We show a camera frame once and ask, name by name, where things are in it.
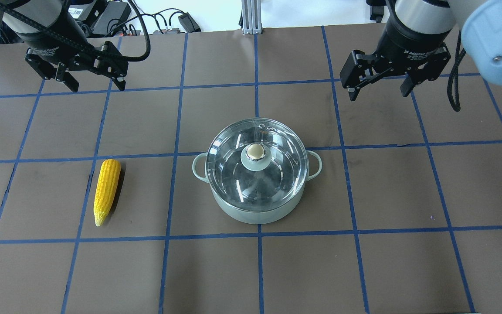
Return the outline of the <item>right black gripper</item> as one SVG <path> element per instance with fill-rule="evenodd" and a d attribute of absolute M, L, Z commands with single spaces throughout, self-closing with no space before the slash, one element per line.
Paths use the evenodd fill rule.
<path fill-rule="evenodd" d="M 400 86 L 403 97 L 408 97 L 416 85 L 425 80 L 436 80 L 451 59 L 444 43 L 450 29 L 438 34 L 425 34 L 403 24 L 391 16 L 374 52 L 350 52 L 340 71 L 340 80 L 354 102 L 360 90 L 384 77 L 406 75 Z"/>

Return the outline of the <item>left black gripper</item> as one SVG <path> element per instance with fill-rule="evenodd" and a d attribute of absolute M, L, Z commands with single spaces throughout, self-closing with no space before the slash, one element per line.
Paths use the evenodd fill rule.
<path fill-rule="evenodd" d="M 54 79 L 64 84 L 70 91 L 77 92 L 79 83 L 68 70 L 101 70 L 114 85 L 124 91 L 128 62 L 120 59 L 120 51 L 113 42 L 105 41 L 94 46 L 87 40 L 85 33 L 77 23 L 55 23 L 50 30 L 67 38 L 74 44 L 88 46 L 99 52 L 109 52 L 114 56 L 92 56 L 78 48 L 74 48 L 42 31 L 24 33 L 16 31 L 28 45 L 25 61 L 44 80 Z"/>

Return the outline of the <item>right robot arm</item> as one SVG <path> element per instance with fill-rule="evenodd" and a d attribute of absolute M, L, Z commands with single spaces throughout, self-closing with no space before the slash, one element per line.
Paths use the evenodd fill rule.
<path fill-rule="evenodd" d="M 360 90 L 385 77 L 405 75 L 404 97 L 436 80 L 452 53 L 445 38 L 459 27 L 461 44 L 482 77 L 502 85 L 502 0 L 387 0 L 388 22 L 372 54 L 350 52 L 341 85 L 355 101 Z"/>

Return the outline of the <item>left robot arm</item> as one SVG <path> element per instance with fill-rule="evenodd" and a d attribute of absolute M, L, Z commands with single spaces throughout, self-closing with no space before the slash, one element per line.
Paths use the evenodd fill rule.
<path fill-rule="evenodd" d="M 44 80 L 77 92 L 75 71 L 109 78 L 124 91 L 128 62 L 110 41 L 96 47 L 61 0 L 0 0 L 0 26 L 6 24 L 27 44 L 25 61 Z"/>

